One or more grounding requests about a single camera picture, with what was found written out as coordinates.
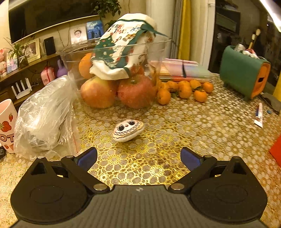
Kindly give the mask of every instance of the television screen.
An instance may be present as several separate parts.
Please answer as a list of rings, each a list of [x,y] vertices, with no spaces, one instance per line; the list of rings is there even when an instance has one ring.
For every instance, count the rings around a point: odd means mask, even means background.
[[[9,0],[12,42],[41,29],[92,15],[92,0]]]

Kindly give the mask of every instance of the plastic bag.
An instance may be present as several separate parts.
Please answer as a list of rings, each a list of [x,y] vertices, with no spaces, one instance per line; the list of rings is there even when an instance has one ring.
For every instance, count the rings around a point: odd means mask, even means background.
[[[76,90],[64,75],[24,101],[15,124],[15,153],[28,159],[77,154],[73,135]]]

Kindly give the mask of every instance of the blue silhouette picture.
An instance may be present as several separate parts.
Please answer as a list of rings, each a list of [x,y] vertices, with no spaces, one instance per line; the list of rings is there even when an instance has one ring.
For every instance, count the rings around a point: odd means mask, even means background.
[[[104,34],[103,24],[100,20],[95,20],[87,23],[88,39],[99,38]]]

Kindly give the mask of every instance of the metal screw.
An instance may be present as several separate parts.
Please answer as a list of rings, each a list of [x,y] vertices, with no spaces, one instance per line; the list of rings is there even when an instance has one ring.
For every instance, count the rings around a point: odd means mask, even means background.
[[[180,183],[174,183],[174,184],[171,185],[171,189],[173,189],[173,190],[183,190],[184,185],[180,184]]]
[[[107,188],[107,185],[105,185],[105,184],[95,184],[94,185],[94,189],[97,191],[103,191],[103,190],[106,190],[106,188]]]

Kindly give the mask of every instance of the potted plant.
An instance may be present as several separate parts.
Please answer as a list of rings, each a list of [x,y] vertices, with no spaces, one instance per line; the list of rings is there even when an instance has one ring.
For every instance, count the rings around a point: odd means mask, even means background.
[[[105,18],[105,14],[111,13],[114,17],[116,13],[120,15],[121,6],[118,0],[93,0],[91,3],[91,7],[93,8],[92,14],[99,14],[100,17]],[[116,20],[111,20],[110,22],[106,23],[110,27]]]
[[[27,61],[27,57],[24,55],[25,54],[25,51],[26,51],[26,47],[28,46],[29,44],[29,41],[28,43],[26,44],[26,46],[24,46],[20,41],[20,43],[16,43],[16,44],[11,44],[11,40],[9,38],[4,38],[8,44],[12,47],[12,49],[10,48],[7,48],[9,49],[9,53],[8,53],[8,56],[10,57],[10,59],[12,59],[14,57],[14,55],[17,56],[18,58],[18,62],[19,62],[19,67],[20,68],[24,68],[28,65],[28,61]]]

